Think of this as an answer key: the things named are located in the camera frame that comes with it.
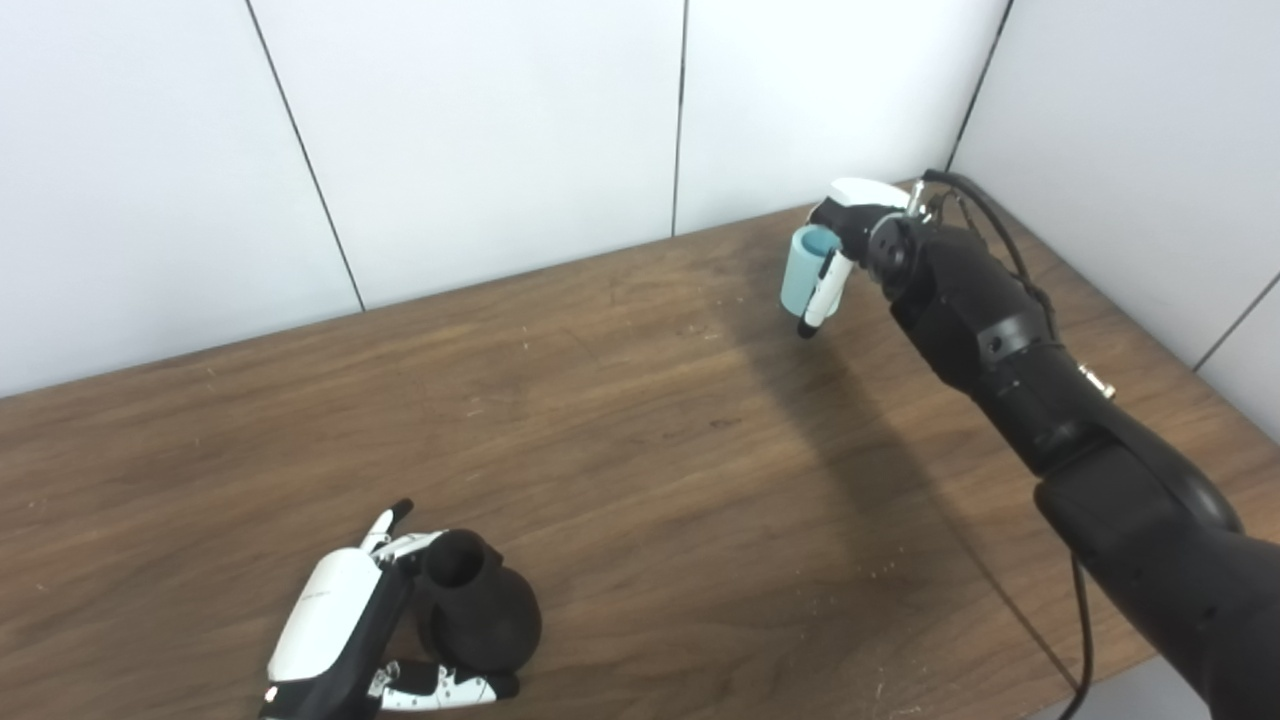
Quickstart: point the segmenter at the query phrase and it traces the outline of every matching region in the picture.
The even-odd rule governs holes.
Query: black vase
[[[477,674],[511,674],[534,655],[543,615],[529,582],[471,530],[448,530],[422,559],[431,601],[419,638],[445,664]]]

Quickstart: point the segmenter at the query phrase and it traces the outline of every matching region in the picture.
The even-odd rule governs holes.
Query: white robotic hand
[[[440,530],[392,539],[396,524],[412,507],[408,500],[397,502],[379,515],[358,546],[335,550],[316,564],[268,664],[270,687],[259,717],[367,720],[379,710],[462,707],[518,692],[515,670],[532,653],[541,632],[532,591],[522,578],[500,568],[502,556],[474,533]],[[429,556],[442,538],[448,538],[445,547]],[[481,633],[480,638],[466,638],[468,647],[475,651],[479,641],[480,657],[497,659],[492,661],[497,669],[481,673],[410,660],[379,666],[416,582],[433,568],[444,575],[424,578],[422,583],[449,596],[436,598],[438,606],[453,602],[465,607],[479,597],[502,614],[495,623],[481,618],[477,626],[462,630],[444,626],[454,635]],[[494,624],[517,632],[488,633],[486,625]]]

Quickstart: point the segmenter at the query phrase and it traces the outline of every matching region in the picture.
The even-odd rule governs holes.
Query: white wall
[[[946,163],[1005,0],[691,0],[676,232]]]
[[[1018,0],[954,169],[1197,364],[1280,272],[1277,38],[1263,0]]]
[[[357,309],[242,4],[0,4],[0,396]]]
[[[669,234],[681,0],[255,8],[367,305]]]
[[[1002,1],[256,0],[337,238],[244,3],[3,4],[0,396],[914,176]]]

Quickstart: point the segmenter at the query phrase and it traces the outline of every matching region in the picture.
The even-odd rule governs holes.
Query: black cable
[[[1084,569],[1080,560],[1071,556],[1071,583],[1075,584],[1075,602],[1080,609],[1080,682],[1075,685],[1075,696],[1062,708],[1057,720],[1071,720],[1075,711],[1084,705],[1084,698],[1093,685],[1093,625],[1089,621],[1089,593],[1084,587]]]
[[[1030,281],[1030,273],[1027,272],[1027,263],[1023,261],[1023,254],[1018,251],[1018,245],[1014,243],[1012,236],[1005,229],[1005,223],[1000,222],[996,215],[995,209],[987,202],[986,195],[978,190],[978,186],[973,184],[969,178],[959,173],[945,173],[942,170],[924,170],[920,177],[924,182],[941,182],[950,184],[951,187],[965,193],[973,204],[982,210],[983,215],[987,215],[987,220],[991,222],[991,227],[996,229],[996,234],[1000,236],[1000,241],[1005,243],[1005,249],[1009,250],[1009,258],[1014,261],[1014,269],[1018,270],[1018,277],[1024,281]]]
[[[1000,218],[996,215],[991,204],[987,202],[983,192],[969,182],[969,178],[957,173],[925,170],[920,179],[924,182],[938,182],[951,186],[951,190],[934,199],[936,204],[933,205],[932,213],[936,214],[938,224],[942,224],[942,211],[946,206],[947,197],[955,197],[956,205],[960,208],[960,214],[964,215],[964,222],[969,225],[969,232],[980,238],[982,232],[978,231],[978,225],[974,223],[973,215],[969,213],[969,208],[965,205],[964,199],[968,196],[973,200],[974,205],[982,210],[983,215],[986,215],[987,220],[991,223],[991,227],[996,229],[996,234],[1000,236],[1001,242],[1005,243],[1005,249],[1009,250],[1009,258],[1014,261],[1014,268],[1018,270],[1018,279],[1021,281],[1027,292],[1044,307],[1044,315],[1048,319],[1050,332],[1052,333],[1053,340],[1057,340],[1057,323],[1055,319],[1053,304],[1050,301],[1048,293],[1032,282],[1030,273],[1027,270],[1027,263],[1023,261],[1023,254],[1019,252],[1012,236],[1010,236],[1009,231],[1005,229],[1005,224],[1000,222]],[[1062,708],[1062,714],[1057,716],[1057,720],[1070,720],[1075,716],[1075,712],[1080,710],[1082,705],[1084,705],[1084,698],[1089,694],[1089,688],[1093,685],[1093,623],[1089,619],[1089,593],[1084,584],[1084,568],[1080,566],[1080,559],[1074,555],[1071,556],[1071,584],[1075,585],[1075,602],[1080,612],[1080,679],[1075,684],[1075,696],[1073,696],[1071,702]]]
[[[1051,340],[1056,341],[1059,338],[1057,311],[1053,307],[1053,301],[1050,300],[1047,292],[1044,292],[1043,290],[1041,290],[1039,286],[1032,282],[1030,272],[1027,270],[1027,263],[1023,260],[1023,254],[1018,249],[1018,243],[1014,242],[1012,236],[1009,234],[1007,229],[1005,229],[1005,223],[1000,222],[1000,217],[996,215],[995,209],[991,206],[989,202],[987,202],[986,193],[982,192],[982,190],[979,190],[978,186],[973,184],[973,182],[969,178],[959,173],[947,173],[942,170],[931,169],[931,170],[924,170],[924,174],[920,176],[920,179],[923,179],[924,182],[938,182],[951,186],[952,190],[942,196],[942,204],[946,202],[946,197],[948,195],[954,196],[956,199],[956,205],[960,206],[960,213],[964,215],[965,224],[969,225],[969,231],[977,234],[978,237],[982,237],[982,233],[978,232],[978,225],[974,223],[973,215],[969,213],[969,208],[965,205],[964,199],[969,197],[970,200],[973,200],[974,205],[977,205],[978,209],[982,210],[982,214],[987,217],[987,222],[991,223],[991,227],[996,229],[996,234],[1000,236],[1000,241],[1005,245],[1005,250],[1009,251],[1009,258],[1010,260],[1014,261],[1014,269],[1016,270],[1015,274],[1018,275],[1018,279],[1023,283],[1023,287],[1027,288],[1027,292],[1032,297],[1034,297],[1036,301],[1039,302],[1042,307],[1044,307],[1044,316],[1048,320],[1048,332]]]

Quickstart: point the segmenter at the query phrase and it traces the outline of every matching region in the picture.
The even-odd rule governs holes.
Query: light blue cup
[[[782,306],[795,316],[804,315],[813,286],[818,284],[818,270],[827,252],[840,245],[836,233],[822,225],[804,225],[791,234],[791,252],[787,255],[787,269],[782,275]],[[829,318],[840,309],[840,297],[831,305]]]

